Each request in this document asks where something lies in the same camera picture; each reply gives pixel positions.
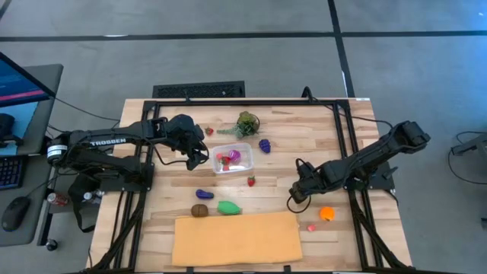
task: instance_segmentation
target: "black robotic arm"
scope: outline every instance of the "black robotic arm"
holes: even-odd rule
[[[101,188],[104,191],[142,191],[151,187],[153,164],[141,163],[137,156],[109,156],[100,147],[125,143],[162,144],[187,155],[188,159],[182,162],[186,162],[188,170],[193,170],[208,160],[208,153],[202,153],[208,152],[202,142],[204,138],[199,125],[195,125],[190,116],[180,114],[171,120],[165,117],[149,119],[118,129],[64,132],[48,144],[47,161],[53,167],[71,168],[82,173],[89,170],[103,181]],[[163,164],[174,163],[160,160]]]
[[[289,190],[296,203],[311,194],[324,194],[345,186],[347,179],[367,181],[377,167],[398,153],[412,154],[425,148],[430,140],[416,122],[405,121],[394,126],[374,144],[342,160],[327,161],[318,167],[309,162],[298,166],[299,181]]]

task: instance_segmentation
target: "computer monitor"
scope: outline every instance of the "computer monitor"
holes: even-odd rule
[[[54,98],[43,83],[35,79],[3,53],[0,53],[0,107]]]

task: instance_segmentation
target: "black mouse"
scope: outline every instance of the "black mouse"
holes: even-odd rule
[[[15,198],[3,212],[2,228],[5,231],[15,231],[21,226],[25,213],[30,206],[30,199],[25,196]]]

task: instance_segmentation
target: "concrete floor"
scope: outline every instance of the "concrete floor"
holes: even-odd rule
[[[480,0],[335,2],[342,31],[487,30]],[[13,0],[0,20],[0,37],[332,30],[321,0]],[[378,119],[414,120],[432,137],[421,153],[391,161],[399,167],[396,194],[414,265],[484,273],[487,186],[453,177],[446,156],[456,133],[487,130],[487,37],[344,44],[355,95],[372,99]],[[0,43],[0,51],[21,65],[62,63],[59,97],[103,116],[118,117],[126,98],[150,97],[154,84],[244,80],[248,97],[295,97],[305,85],[319,97],[345,96],[334,38],[15,42]],[[51,123],[66,130],[110,125],[62,104]],[[487,182],[480,164],[475,153],[453,162],[463,176]],[[52,253],[34,244],[0,248],[0,273],[84,267],[91,235],[72,214],[55,215],[51,237],[62,242]]]

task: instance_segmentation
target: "yellow cloth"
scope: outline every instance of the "yellow cloth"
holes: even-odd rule
[[[303,257],[291,212],[176,219],[173,266],[281,263]]]

